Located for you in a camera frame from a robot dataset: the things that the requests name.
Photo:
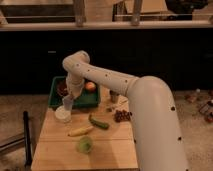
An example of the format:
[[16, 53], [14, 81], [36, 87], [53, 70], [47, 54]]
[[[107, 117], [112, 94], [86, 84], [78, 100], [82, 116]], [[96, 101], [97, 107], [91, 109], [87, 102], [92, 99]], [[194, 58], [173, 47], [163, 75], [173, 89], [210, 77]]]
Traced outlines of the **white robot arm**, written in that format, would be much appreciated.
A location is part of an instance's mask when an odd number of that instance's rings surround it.
[[140, 171], [189, 171], [174, 98], [163, 80], [93, 66], [84, 51], [66, 57], [62, 65], [72, 97], [89, 79], [128, 99]]

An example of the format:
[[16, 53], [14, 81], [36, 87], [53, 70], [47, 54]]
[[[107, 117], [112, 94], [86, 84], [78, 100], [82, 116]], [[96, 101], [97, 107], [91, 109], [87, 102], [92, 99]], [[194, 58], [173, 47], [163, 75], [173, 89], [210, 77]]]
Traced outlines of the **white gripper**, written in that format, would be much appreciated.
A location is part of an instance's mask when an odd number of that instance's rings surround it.
[[67, 85], [68, 94], [73, 99], [78, 98], [82, 94], [84, 83], [85, 83], [84, 80], [80, 81], [79, 83], [73, 83], [72, 80], [69, 77], [67, 77], [66, 85]]

